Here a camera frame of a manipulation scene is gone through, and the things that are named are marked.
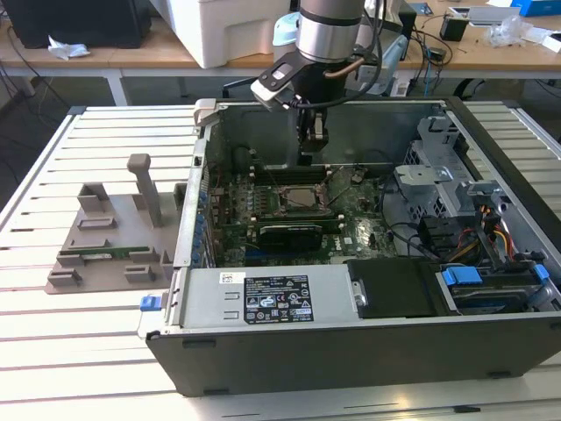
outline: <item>black box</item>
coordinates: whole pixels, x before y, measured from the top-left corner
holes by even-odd
[[[444,22],[440,28],[440,38],[444,41],[461,41],[468,23],[468,19],[444,16]]]
[[[138,48],[151,26],[149,0],[3,0],[25,48],[66,44]]]
[[[403,50],[401,55],[401,60],[405,60],[407,54],[407,49],[409,48],[409,40],[411,39],[411,34],[413,33],[413,26],[415,26],[415,19],[417,18],[417,12],[411,7],[410,4],[406,2],[401,2],[400,10],[398,12],[401,23],[403,24],[403,29],[401,33],[407,38],[407,45]]]

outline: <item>motherboard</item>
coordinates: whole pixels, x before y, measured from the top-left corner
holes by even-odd
[[[254,168],[211,190],[218,267],[340,264],[395,257],[380,178],[362,167]]]

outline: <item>barcode sticker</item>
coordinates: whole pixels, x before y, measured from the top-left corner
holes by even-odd
[[[244,283],[245,272],[220,272],[220,283]]]

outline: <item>metal cylinder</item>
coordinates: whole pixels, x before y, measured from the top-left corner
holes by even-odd
[[[341,21],[358,19],[360,21],[364,5],[364,0],[301,0],[300,11],[303,14],[315,15],[323,19]]]
[[[296,46],[304,57],[313,61],[343,61],[352,54],[358,33],[359,22],[347,26],[326,25],[302,15]]]

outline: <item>green circuit board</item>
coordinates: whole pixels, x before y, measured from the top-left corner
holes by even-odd
[[[223,252],[217,264],[226,268],[339,264],[351,258],[370,259],[395,257],[393,241],[387,235],[378,212],[380,190],[377,181],[365,178],[352,182],[356,171],[345,168],[337,171],[325,190],[316,185],[256,186],[251,180],[241,178],[229,187],[228,207],[232,209],[231,222],[221,226]],[[305,190],[316,191],[318,202],[309,206]],[[297,197],[301,202],[283,201]],[[297,220],[287,217],[294,206]],[[252,217],[259,214],[257,221]],[[320,225],[323,227],[321,248],[308,253],[263,253],[259,250],[257,231],[270,224]]]

